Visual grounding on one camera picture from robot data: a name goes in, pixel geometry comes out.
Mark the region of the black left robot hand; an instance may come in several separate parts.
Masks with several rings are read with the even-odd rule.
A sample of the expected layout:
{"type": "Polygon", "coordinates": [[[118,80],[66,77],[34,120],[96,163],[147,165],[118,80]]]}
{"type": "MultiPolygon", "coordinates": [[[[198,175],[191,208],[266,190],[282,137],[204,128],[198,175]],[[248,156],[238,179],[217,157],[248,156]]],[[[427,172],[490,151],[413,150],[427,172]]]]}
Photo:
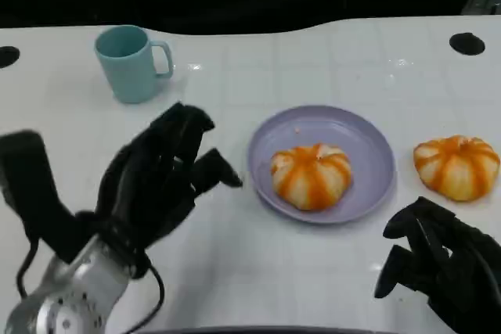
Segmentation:
{"type": "Polygon", "coordinates": [[[117,247],[131,277],[150,266],[146,250],[190,214],[198,196],[218,184],[243,185],[217,149],[200,155],[212,119],[180,102],[162,113],[115,155],[99,186],[100,233],[117,247]]]}

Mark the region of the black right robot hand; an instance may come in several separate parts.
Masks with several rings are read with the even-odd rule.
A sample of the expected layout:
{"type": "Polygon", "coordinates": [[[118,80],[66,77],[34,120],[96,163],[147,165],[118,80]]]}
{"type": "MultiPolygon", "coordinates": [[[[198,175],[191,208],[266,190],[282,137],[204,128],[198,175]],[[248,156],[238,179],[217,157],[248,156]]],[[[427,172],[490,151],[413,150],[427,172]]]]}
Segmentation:
{"type": "Polygon", "coordinates": [[[500,331],[500,245],[452,211],[419,197],[386,224],[394,245],[374,291],[381,299],[396,285],[428,297],[431,310],[456,333],[500,331]]]}

